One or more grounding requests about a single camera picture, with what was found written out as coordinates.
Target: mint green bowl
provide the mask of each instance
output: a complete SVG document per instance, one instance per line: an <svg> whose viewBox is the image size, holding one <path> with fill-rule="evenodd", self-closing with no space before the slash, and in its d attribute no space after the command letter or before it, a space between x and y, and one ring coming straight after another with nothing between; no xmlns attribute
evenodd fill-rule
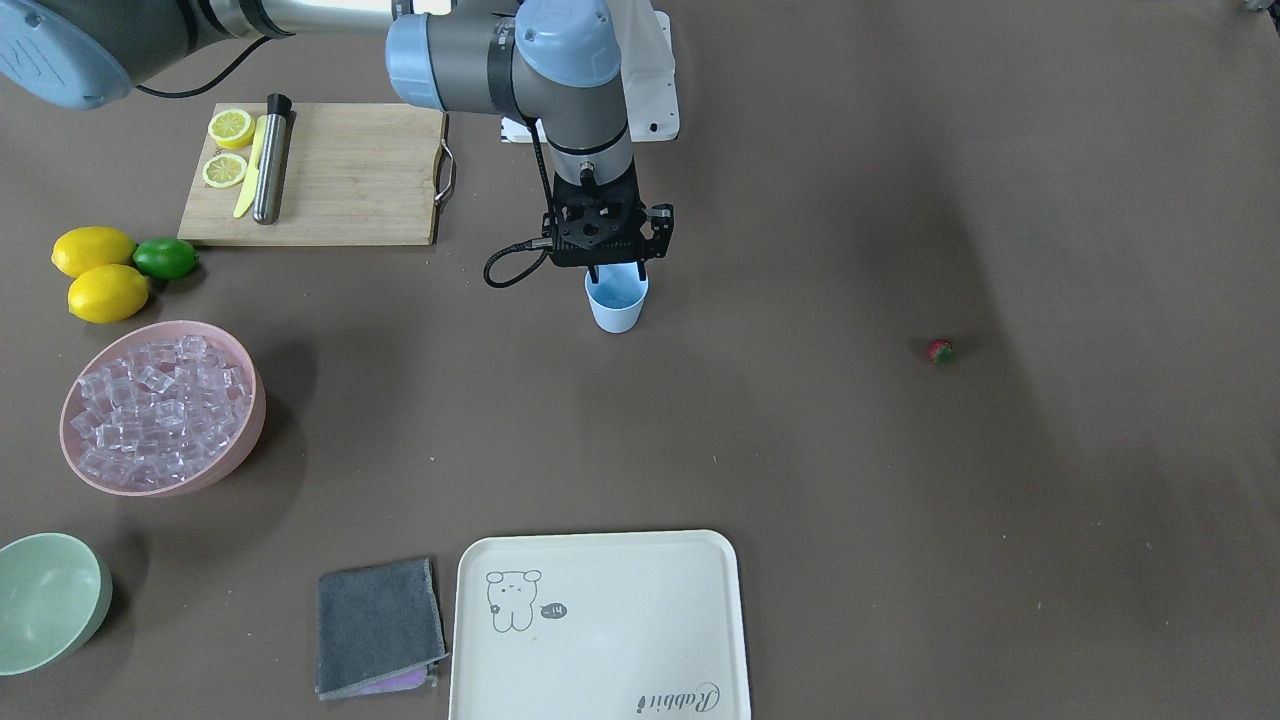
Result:
<svg viewBox="0 0 1280 720"><path fill-rule="evenodd" d="M83 542L40 533L0 548L0 675L84 644L111 605L111 574Z"/></svg>

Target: blue joint cap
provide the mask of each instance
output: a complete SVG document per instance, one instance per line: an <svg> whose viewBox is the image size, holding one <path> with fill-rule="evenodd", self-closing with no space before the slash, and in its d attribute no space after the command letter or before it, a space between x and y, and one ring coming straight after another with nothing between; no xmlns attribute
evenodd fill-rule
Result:
<svg viewBox="0 0 1280 720"><path fill-rule="evenodd" d="M428 15L401 15L387 31L387 77L401 100L417 108L443 110L435 87L431 53L426 45Z"/></svg>
<svg viewBox="0 0 1280 720"><path fill-rule="evenodd" d="M516 49L538 74L570 87L602 86L622 69L604 0L526 0L516 12Z"/></svg>
<svg viewBox="0 0 1280 720"><path fill-rule="evenodd" d="M133 88L129 73L96 40L28 0L0 0L0 73L72 110L101 108Z"/></svg>

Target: folded cloth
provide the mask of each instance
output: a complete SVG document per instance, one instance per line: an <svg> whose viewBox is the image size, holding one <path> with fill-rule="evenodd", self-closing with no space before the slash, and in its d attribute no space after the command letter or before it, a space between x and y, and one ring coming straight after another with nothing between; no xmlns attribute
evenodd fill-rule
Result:
<svg viewBox="0 0 1280 720"><path fill-rule="evenodd" d="M320 700L410 691L448 655L431 560L420 557L320 578Z"/></svg>

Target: wooden cutting board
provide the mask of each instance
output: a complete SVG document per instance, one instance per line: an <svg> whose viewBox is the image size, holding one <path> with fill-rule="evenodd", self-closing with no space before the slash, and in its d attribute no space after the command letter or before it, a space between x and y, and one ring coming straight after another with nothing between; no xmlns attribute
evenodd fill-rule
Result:
<svg viewBox="0 0 1280 720"><path fill-rule="evenodd" d="M220 102L212 118L262 102ZM221 150L212 138L196 163L178 237L197 245L430 245L435 241L436 173L445 117L399 104L296 102L279 219L253 222L232 210L239 184L212 188L201 168Z"/></svg>

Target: cable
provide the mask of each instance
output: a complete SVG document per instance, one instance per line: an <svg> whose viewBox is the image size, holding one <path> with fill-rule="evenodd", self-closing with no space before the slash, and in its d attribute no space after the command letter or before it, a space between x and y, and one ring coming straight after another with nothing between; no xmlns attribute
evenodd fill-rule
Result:
<svg viewBox="0 0 1280 720"><path fill-rule="evenodd" d="M525 118L525 127L529 128L529 135L534 140L534 159L538 160L538 174L543 179L543 195L547 196L547 214L548 214L548 217L550 217L552 237L554 238L556 234L557 234L557 232L558 232L558 224L556 222L557 220L556 219L556 201L552 199L552 184L550 184L550 181L547 178L547 161L543 160L543 142L541 142L541 138L538 136L538 124L535 123L535 120ZM518 283L520 281L527 278L529 275L531 275L534 273L534 270L536 270L538 268L540 268L541 264L550 255L550 250L548 250L545 246L541 247L543 252L541 252L541 255L538 256L536 260L534 260L532 265L525 268L525 270L522 273L520 273L518 275L511 278L509 281L497 282L489 274L489 270L493 268L494 263L497 263L498 260L506 258L507 255L513 255L516 252L529 252L529 251L532 251L532 250L538 250L538 246L541 245L541 242L540 242L541 240L543 238L539 238L539 240L526 240L525 242L517 242L516 245L509 245L509 246L503 247L502 250L494 252L489 258L489 261L484 264L484 282L486 282L489 284L489 287L495 287L498 290L502 290L504 287L511 287L511 286Z"/></svg>
<svg viewBox="0 0 1280 720"><path fill-rule="evenodd" d="M196 90L188 90L186 92L164 92L164 91L160 91L160 90L152 90L152 88L150 88L150 87L147 87L145 85L138 85L138 86L134 86L134 87L137 87L142 92L146 92L147 95L154 95L155 97L165 97L165 99L169 99L169 100L177 100L177 99L180 99L180 97L195 97L195 96L201 95L204 92L209 92L210 90L214 88L214 86L216 86L218 83L223 82L224 79L227 79L227 76L229 76L233 72L236 72L236 68L238 68L241 65L241 63L243 63L250 55L253 54L255 50L257 50L259 47L261 47L262 44L266 42L268 40L271 40L271 38L270 37L260 37L260 38L255 40L252 45L250 45L248 47L246 47L244 51L239 54L239 58L236 58L234 60L232 60L232 64L227 65L227 69L224 69L223 72L218 73L218 77L215 77L214 79L209 81L207 83L197 87Z"/></svg>

